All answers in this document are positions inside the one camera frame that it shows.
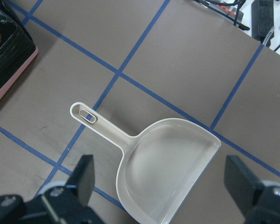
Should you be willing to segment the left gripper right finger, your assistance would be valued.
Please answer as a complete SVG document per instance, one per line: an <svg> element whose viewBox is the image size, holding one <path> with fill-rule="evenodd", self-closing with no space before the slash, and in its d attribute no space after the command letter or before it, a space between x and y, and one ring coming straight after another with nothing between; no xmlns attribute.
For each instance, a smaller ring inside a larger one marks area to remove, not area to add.
<svg viewBox="0 0 280 224"><path fill-rule="evenodd" d="M228 155L224 185L245 224L280 224L280 183L260 180L238 156Z"/></svg>

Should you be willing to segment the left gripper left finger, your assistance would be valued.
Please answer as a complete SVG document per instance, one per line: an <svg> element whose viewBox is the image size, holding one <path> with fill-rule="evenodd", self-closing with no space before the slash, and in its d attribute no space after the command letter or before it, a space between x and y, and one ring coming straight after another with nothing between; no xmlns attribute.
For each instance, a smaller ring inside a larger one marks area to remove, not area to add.
<svg viewBox="0 0 280 224"><path fill-rule="evenodd" d="M88 206L95 185L94 159L83 155L64 184L25 202L20 195L0 196L0 224L101 224Z"/></svg>

